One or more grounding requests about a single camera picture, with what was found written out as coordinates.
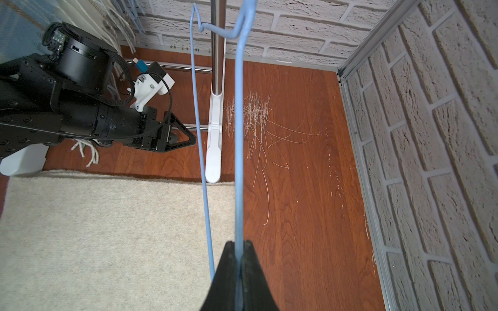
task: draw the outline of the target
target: black strap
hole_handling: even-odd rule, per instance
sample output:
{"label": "black strap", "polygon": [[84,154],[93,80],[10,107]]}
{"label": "black strap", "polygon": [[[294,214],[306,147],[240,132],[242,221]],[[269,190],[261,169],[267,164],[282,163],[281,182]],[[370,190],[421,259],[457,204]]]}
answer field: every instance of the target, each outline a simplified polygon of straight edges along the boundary
{"label": "black strap", "polygon": [[128,81],[131,92],[124,101],[121,100],[109,100],[103,96],[100,95],[91,95],[91,97],[95,98],[96,100],[100,101],[101,103],[104,103],[109,106],[123,106],[129,103],[132,99],[133,96],[135,95],[135,84],[133,83],[133,79],[131,78],[131,75],[129,74],[128,70],[128,65],[126,64],[126,61],[123,57],[121,57],[118,53],[106,50],[105,53],[109,55],[109,57],[115,61],[123,70],[124,76],[126,77],[126,80]]}

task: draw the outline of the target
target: white string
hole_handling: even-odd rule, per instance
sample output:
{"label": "white string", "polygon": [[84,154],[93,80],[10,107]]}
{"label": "white string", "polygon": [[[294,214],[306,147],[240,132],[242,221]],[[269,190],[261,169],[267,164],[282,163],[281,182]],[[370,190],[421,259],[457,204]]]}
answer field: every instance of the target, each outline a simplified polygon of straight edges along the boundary
{"label": "white string", "polygon": [[92,159],[90,160],[90,162],[88,162],[87,167],[89,167],[92,164],[99,163],[99,151],[95,148],[95,146],[91,141],[87,139],[73,139],[73,140],[75,140],[76,143],[74,144],[73,148],[71,148],[71,151],[73,151],[74,149],[76,149],[76,147],[78,147],[80,149],[80,154],[82,158],[85,157],[85,153],[83,152],[85,146],[89,146],[90,149],[92,150]]}

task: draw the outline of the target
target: scratch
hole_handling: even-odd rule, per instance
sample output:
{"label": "scratch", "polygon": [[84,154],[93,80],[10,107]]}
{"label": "scratch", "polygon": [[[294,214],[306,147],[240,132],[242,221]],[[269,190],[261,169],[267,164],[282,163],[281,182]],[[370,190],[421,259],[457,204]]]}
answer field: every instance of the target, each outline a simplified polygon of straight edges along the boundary
{"label": "scratch", "polygon": [[370,240],[369,231],[367,229],[367,216],[365,216],[365,214],[363,214],[363,219],[365,219],[365,232],[367,233],[367,238]]}
{"label": "scratch", "polygon": [[266,176],[264,175],[264,171],[261,170],[261,172],[263,173],[264,183],[266,184],[266,195],[268,195],[268,217],[266,217],[266,223],[263,225],[266,226],[268,220],[270,219],[270,192],[268,191],[268,183],[266,182]]}
{"label": "scratch", "polygon": [[287,165],[287,163],[285,163],[287,166],[281,166],[281,165],[278,165],[276,164],[275,162],[272,161],[273,164],[275,164],[276,166],[280,166],[280,167],[283,167],[284,169],[289,169],[289,166]]}

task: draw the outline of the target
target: black cable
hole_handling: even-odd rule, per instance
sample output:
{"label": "black cable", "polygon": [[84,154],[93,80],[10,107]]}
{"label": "black cable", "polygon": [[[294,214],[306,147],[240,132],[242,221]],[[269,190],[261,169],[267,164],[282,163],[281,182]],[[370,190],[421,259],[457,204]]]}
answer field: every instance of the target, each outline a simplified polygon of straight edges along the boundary
{"label": "black cable", "polygon": [[164,119],[154,129],[152,129],[152,130],[150,130],[148,132],[143,132],[141,134],[131,135],[131,136],[123,136],[123,137],[100,137],[100,136],[86,136],[86,135],[69,134],[69,133],[66,133],[66,132],[55,132],[55,131],[49,131],[49,130],[45,130],[45,129],[37,129],[37,128],[29,127],[29,126],[23,126],[23,125],[17,125],[17,124],[9,124],[9,123],[3,122],[3,121],[0,121],[0,124],[12,126],[12,127],[19,127],[19,128],[30,129],[30,130],[36,130],[36,131],[39,131],[39,132],[44,132],[44,133],[49,133],[49,134],[66,136],[66,137],[70,137],[70,138],[73,138],[73,139],[74,138],[78,138],[78,139],[121,140],[121,139],[133,139],[133,138],[144,137],[146,135],[149,135],[149,134],[154,133],[155,131],[159,130],[164,125],[164,122],[169,119],[169,116],[171,115],[171,109],[173,108],[173,96],[171,95],[171,90],[169,89],[168,84],[166,84],[166,82],[164,81],[164,79],[159,74],[157,74],[155,72],[142,72],[139,75],[137,75],[137,79],[138,79],[138,77],[143,76],[143,75],[153,75],[153,76],[156,76],[156,77],[160,78],[161,81],[166,86],[166,88],[168,89],[168,94],[169,94],[169,110],[168,110],[168,113],[164,116]]}

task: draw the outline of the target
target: metal rod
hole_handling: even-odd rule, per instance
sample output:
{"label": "metal rod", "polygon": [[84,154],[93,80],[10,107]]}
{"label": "metal rod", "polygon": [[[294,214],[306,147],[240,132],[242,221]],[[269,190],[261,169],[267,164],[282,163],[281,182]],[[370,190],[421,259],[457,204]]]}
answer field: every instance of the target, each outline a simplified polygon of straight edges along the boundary
{"label": "metal rod", "polygon": [[[211,0],[211,24],[225,28],[227,0]],[[225,38],[211,32],[211,50],[213,51],[213,93],[219,95],[223,91],[223,54]]]}
{"label": "metal rod", "polygon": [[[128,65],[131,65],[132,59],[125,59]],[[147,66],[152,64],[154,61],[143,61]],[[157,62],[162,68],[178,71],[192,71],[192,66],[184,64],[174,64],[166,62]],[[213,70],[209,67],[195,66],[195,72],[198,74],[210,74]]]}
{"label": "metal rod", "polygon": [[[184,126],[188,129],[188,130],[192,130],[192,131],[195,131],[197,130],[195,124],[187,124],[185,123]],[[207,125],[200,125],[201,127],[201,132],[207,132],[208,131],[208,126]]]}

